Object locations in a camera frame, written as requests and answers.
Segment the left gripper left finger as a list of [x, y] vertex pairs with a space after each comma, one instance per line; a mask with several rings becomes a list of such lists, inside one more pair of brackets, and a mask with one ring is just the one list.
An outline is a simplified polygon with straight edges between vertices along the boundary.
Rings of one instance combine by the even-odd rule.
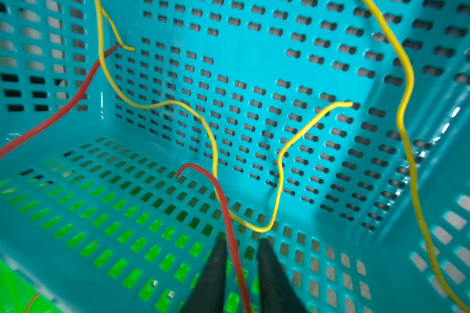
[[217, 241], [180, 312], [223, 312], [227, 258], [227, 242]]

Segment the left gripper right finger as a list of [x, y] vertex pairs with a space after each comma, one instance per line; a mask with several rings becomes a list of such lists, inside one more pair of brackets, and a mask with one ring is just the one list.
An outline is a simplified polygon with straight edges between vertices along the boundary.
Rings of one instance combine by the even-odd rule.
[[307, 312], [289, 282], [267, 238], [258, 243], [261, 312]]

